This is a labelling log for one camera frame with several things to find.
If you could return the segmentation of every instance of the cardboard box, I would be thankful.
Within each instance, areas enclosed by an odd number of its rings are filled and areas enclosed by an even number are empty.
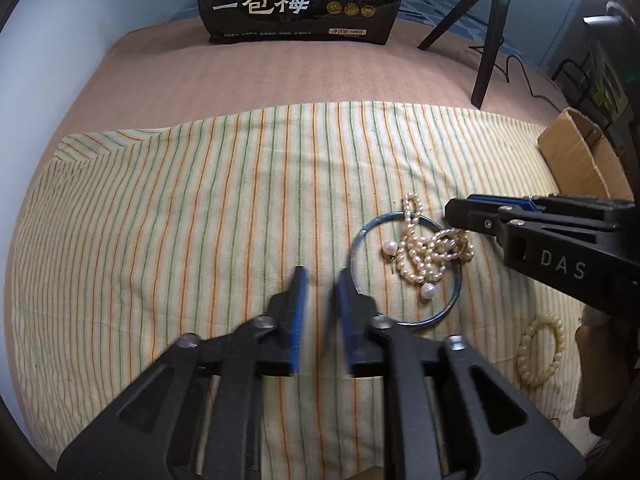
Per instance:
[[[367,470],[359,472],[355,476],[347,478],[347,480],[384,480],[385,470],[380,466],[373,466]]]
[[[612,145],[597,124],[573,108],[538,137],[560,193],[633,201],[631,186]]]

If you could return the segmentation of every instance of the lamp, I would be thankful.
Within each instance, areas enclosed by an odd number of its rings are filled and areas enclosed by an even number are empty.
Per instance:
[[[442,36],[451,25],[464,16],[480,0],[460,0],[451,9],[442,21],[418,46],[420,50],[427,50],[440,36]],[[473,93],[471,94],[471,104],[476,108],[482,106],[486,90],[489,87],[489,80],[494,70],[495,59],[498,57],[498,49],[502,42],[504,24],[507,21],[507,13],[511,0],[491,0],[491,11],[489,12],[489,22],[484,40],[484,49],[478,67],[478,76]]]

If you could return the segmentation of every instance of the gold emblem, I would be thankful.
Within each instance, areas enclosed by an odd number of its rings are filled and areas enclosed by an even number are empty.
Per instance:
[[[347,16],[355,16],[360,8],[356,4],[346,4],[344,6],[344,13]]]
[[[376,13],[376,8],[370,5],[363,5],[360,12],[365,18],[370,18]]]
[[[340,14],[342,4],[340,2],[329,2],[326,4],[326,10],[329,14]]]

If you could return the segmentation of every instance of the pearl necklace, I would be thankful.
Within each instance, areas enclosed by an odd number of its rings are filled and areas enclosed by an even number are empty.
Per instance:
[[[556,352],[551,364],[537,377],[534,377],[531,373],[531,367],[529,364],[529,353],[531,350],[531,339],[542,329],[543,326],[549,326],[556,338]],[[516,359],[516,369],[518,375],[524,384],[537,388],[546,383],[556,370],[560,367],[560,361],[562,360],[562,352],[564,352],[564,326],[562,326],[562,320],[558,316],[552,316],[551,314],[545,314],[542,317],[538,317],[531,322],[531,325],[524,331],[524,335],[520,341],[518,347],[518,357]]]
[[[412,217],[411,202],[415,204]],[[420,285],[420,296],[430,300],[435,295],[434,283],[439,282],[446,270],[446,263],[455,259],[468,262],[474,257],[468,231],[444,229],[431,238],[415,235],[415,226],[422,215],[422,202],[415,193],[407,193],[402,199],[404,209],[404,235],[400,242],[388,240],[382,244],[382,252],[396,262],[400,276],[409,283]],[[414,272],[407,267],[409,263]]]

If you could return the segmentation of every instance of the striped bed sheet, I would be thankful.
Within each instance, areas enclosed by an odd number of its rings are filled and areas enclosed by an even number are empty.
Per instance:
[[[342,479],[383,462],[380,379],[352,380],[339,330],[326,325],[351,239],[413,190],[442,222],[452,197],[558,191],[538,152],[542,126],[478,110],[390,102],[264,108],[156,130],[65,137],[26,197],[15,232],[6,331],[35,447],[54,465],[100,410],[183,332],[230,332],[310,272],[300,374],[266,378],[263,477]],[[380,257],[386,224],[356,273],[381,312],[417,320],[447,301],[449,277],[420,306]],[[573,420],[580,304],[506,269],[472,235],[454,311],[425,336],[461,333],[582,452]],[[523,330],[544,313],[570,335],[558,373],[524,388]],[[551,334],[532,345],[539,367]]]

